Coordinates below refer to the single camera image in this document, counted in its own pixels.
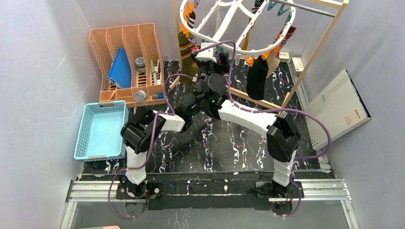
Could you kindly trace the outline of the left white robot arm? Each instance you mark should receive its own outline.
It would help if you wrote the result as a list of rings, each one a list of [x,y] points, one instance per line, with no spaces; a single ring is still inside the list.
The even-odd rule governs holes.
[[[175,108],[174,114],[159,113],[154,110],[140,108],[128,119],[121,129],[127,153],[127,169],[120,184],[131,197],[143,198],[147,193],[146,164],[150,158],[154,142],[160,132],[169,131],[182,133],[191,124],[197,105],[196,96],[187,94]]]

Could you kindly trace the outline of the green striped sock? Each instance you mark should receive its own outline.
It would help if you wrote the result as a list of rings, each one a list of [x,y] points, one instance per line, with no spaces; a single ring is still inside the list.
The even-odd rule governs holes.
[[[178,37],[178,43],[179,43],[179,50],[180,50],[180,54],[181,54],[180,73],[194,77],[198,73],[198,70],[199,70],[197,64],[194,62],[193,58],[191,57],[192,48],[194,48],[195,45],[192,44],[188,40],[188,38],[182,31],[178,33],[177,37]]]

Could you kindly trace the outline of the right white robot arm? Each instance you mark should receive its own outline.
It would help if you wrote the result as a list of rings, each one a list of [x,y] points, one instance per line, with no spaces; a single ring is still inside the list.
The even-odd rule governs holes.
[[[294,160],[301,134],[291,114],[265,113],[236,101],[231,101],[225,71],[230,69],[227,53],[214,55],[207,60],[201,53],[192,53],[199,67],[196,99],[199,108],[208,116],[236,123],[266,139],[267,150],[274,160],[275,171],[271,184],[253,191],[262,196],[286,197],[292,199],[290,188],[294,178]]]

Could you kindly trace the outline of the orange striped-cuff sock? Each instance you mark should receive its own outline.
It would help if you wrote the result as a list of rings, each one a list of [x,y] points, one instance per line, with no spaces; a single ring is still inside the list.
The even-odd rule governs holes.
[[[256,12],[258,11],[258,9],[260,8],[260,6],[263,4],[263,0],[256,0],[254,7],[252,8],[251,12],[253,14],[256,14]],[[244,44],[242,46],[242,50],[247,50],[248,48],[248,44],[249,44],[249,37],[250,37],[250,31],[254,28],[254,24],[251,26],[251,28],[249,29],[249,31],[246,33],[246,38],[244,40]]]

